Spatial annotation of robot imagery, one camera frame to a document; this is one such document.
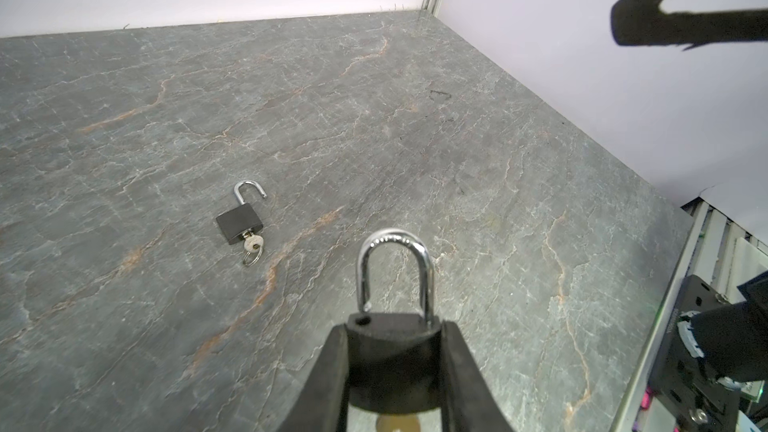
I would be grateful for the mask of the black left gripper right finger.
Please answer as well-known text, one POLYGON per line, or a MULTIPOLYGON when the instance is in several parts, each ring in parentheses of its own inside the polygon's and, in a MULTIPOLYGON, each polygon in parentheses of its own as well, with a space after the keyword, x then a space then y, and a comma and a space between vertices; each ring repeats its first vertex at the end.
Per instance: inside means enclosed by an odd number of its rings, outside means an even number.
POLYGON ((455 322, 442 323, 440 398, 443 431, 513 431, 455 322))

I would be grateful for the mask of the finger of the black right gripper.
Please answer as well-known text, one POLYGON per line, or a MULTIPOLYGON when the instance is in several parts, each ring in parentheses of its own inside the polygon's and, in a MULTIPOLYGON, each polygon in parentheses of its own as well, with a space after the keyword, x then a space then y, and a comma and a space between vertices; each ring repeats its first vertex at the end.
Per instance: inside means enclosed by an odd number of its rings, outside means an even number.
POLYGON ((619 46, 683 46, 693 49, 717 43, 767 40, 767 11, 744 9, 715 12, 665 12, 664 0, 618 0, 610 26, 619 46))

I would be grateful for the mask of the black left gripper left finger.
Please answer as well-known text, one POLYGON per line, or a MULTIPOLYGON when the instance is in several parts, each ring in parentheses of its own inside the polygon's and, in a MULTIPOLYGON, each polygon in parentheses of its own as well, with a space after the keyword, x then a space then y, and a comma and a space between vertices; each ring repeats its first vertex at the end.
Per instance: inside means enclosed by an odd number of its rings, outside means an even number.
POLYGON ((349 350, 345 325, 327 336, 296 402, 278 431, 346 431, 349 397, 349 350))

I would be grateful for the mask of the black padlock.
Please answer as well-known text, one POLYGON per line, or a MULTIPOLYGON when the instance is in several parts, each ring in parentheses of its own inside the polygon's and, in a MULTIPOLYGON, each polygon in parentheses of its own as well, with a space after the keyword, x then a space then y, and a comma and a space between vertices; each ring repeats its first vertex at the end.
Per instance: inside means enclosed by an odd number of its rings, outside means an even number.
POLYGON ((349 354, 349 404, 384 415, 408 415, 440 407, 440 331, 434 313, 435 267, 422 241, 396 228, 371 234, 357 259, 358 312, 346 324, 349 354), (397 244, 415 257, 419 275, 419 313, 371 310, 369 261, 373 251, 397 244))
POLYGON ((252 204, 247 202, 241 193, 241 188, 244 186, 255 188, 263 199, 268 197, 262 185, 254 180, 242 180, 234 185, 233 194, 237 206, 215 218, 219 230, 230 245, 244 241, 248 236, 257 234, 264 227, 252 204))

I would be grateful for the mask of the silver key with ring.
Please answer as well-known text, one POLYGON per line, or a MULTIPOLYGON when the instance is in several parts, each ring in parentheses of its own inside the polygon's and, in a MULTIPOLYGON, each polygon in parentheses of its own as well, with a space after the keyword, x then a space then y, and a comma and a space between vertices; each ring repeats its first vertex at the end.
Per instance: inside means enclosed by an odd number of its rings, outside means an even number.
POLYGON ((246 232, 244 234, 244 256, 242 264, 246 267, 250 267, 255 264, 262 256, 264 248, 264 239, 261 235, 253 232, 246 232))

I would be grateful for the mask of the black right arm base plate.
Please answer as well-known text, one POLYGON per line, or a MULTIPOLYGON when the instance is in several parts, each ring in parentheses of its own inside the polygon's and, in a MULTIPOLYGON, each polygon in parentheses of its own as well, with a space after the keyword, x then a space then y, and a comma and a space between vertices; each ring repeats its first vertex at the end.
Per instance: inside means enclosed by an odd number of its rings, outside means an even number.
POLYGON ((733 431, 743 385, 767 379, 767 274, 737 290, 685 278, 664 330, 649 387, 686 431, 733 431))

